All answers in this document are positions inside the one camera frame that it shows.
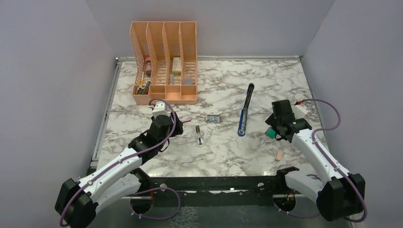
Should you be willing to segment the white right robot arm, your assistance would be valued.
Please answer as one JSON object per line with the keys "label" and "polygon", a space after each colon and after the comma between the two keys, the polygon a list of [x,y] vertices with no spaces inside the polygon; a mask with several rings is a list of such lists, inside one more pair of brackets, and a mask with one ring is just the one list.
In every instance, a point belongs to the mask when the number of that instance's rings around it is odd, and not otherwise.
{"label": "white right robot arm", "polygon": [[313,179],[296,167],[279,170],[274,187],[280,193],[296,190],[312,200],[319,214],[327,221],[346,219],[363,222],[368,215],[365,204],[365,180],[352,174],[323,147],[316,133],[303,117],[296,118],[289,100],[272,102],[273,113],[265,121],[275,132],[276,140],[285,140],[305,156],[316,171]]}

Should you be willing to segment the red white staple box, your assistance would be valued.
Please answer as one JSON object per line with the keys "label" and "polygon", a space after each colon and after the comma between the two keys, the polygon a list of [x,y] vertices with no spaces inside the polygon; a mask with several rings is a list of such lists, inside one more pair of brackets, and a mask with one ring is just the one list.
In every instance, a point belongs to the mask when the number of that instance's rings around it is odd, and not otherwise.
{"label": "red white staple box", "polygon": [[191,121],[191,116],[190,115],[183,115],[179,118],[181,120],[182,123],[187,123]]}

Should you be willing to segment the blue stapler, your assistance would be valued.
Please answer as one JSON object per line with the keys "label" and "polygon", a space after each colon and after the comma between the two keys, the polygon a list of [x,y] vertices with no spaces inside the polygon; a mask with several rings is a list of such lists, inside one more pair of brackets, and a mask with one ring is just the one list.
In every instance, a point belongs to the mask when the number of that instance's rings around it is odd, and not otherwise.
{"label": "blue stapler", "polygon": [[253,90],[254,90],[254,84],[250,83],[248,85],[247,95],[246,95],[246,99],[245,99],[245,102],[244,102],[244,106],[243,106],[243,109],[241,110],[241,114],[240,114],[240,121],[239,121],[239,127],[238,127],[238,136],[244,136],[245,133],[246,133],[248,108],[249,108],[249,104],[250,104],[250,100],[251,100],[251,97],[252,97]]}

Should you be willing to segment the small white stapler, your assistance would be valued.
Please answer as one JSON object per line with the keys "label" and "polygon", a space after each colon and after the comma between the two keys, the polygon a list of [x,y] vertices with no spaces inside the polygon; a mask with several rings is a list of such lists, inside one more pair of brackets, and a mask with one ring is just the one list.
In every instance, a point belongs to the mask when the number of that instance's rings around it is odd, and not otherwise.
{"label": "small white stapler", "polygon": [[195,126],[195,130],[196,130],[196,141],[199,147],[202,147],[204,145],[203,142],[203,138],[202,138],[202,134],[201,134],[201,130],[200,130],[200,126],[196,125]]}

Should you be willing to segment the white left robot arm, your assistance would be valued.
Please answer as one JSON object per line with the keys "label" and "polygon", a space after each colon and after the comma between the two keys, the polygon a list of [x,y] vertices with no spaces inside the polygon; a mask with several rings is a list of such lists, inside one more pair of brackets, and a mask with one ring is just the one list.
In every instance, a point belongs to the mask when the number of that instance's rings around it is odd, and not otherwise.
{"label": "white left robot arm", "polygon": [[74,181],[66,180],[59,191],[55,211],[61,227],[85,228],[108,199],[104,193],[113,184],[122,184],[131,171],[163,152],[169,138],[183,133],[176,112],[153,118],[150,128],[134,138],[117,157],[96,172]]}

